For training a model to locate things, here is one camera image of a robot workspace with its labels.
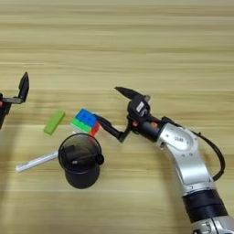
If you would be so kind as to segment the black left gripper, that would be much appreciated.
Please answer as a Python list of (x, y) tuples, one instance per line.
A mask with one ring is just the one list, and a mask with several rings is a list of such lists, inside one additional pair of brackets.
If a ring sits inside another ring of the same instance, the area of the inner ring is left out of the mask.
[(3, 94), (0, 93), (0, 129), (3, 126), (5, 117), (9, 113), (11, 106), (13, 104), (21, 104), (27, 99), (27, 94), (29, 91), (29, 77), (27, 72), (21, 78), (18, 88), (18, 97), (5, 98)]

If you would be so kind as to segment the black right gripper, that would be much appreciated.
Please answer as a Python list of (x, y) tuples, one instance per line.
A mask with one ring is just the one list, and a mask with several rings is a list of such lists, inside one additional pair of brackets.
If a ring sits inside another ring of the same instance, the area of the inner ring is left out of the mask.
[(150, 105), (145, 100), (145, 97), (132, 89), (124, 87), (115, 87), (124, 97), (131, 100), (127, 106), (127, 119), (130, 123), (124, 132), (118, 131), (112, 124), (105, 118), (97, 115), (96, 119), (100, 126), (109, 134), (114, 136), (120, 143), (122, 143), (130, 131), (139, 133), (152, 142), (156, 142), (159, 133), (162, 129), (162, 124), (159, 123), (154, 116), (150, 113)]

